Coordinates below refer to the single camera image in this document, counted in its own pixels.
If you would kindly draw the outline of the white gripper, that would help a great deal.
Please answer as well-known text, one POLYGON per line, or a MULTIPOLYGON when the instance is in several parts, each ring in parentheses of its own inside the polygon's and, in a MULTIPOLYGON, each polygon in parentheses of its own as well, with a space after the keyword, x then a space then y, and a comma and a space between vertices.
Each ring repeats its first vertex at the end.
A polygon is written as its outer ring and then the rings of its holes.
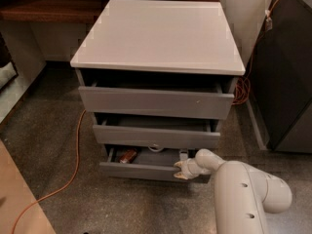
POLYGON ((181 172, 174 174, 174 177, 184 180, 193 179, 205 172, 194 159, 178 161, 174 164, 174 167, 181 168, 181 172))

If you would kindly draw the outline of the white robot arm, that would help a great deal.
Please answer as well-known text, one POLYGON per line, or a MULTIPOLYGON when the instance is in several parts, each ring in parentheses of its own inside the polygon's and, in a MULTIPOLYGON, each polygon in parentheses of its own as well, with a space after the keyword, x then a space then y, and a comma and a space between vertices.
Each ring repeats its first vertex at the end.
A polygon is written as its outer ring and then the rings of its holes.
POLYGON ((292 191, 281 178, 240 161, 225 161, 208 149, 175 167, 180 179, 214 175, 217 234, 269 234, 265 214, 282 213, 292 204, 292 191))

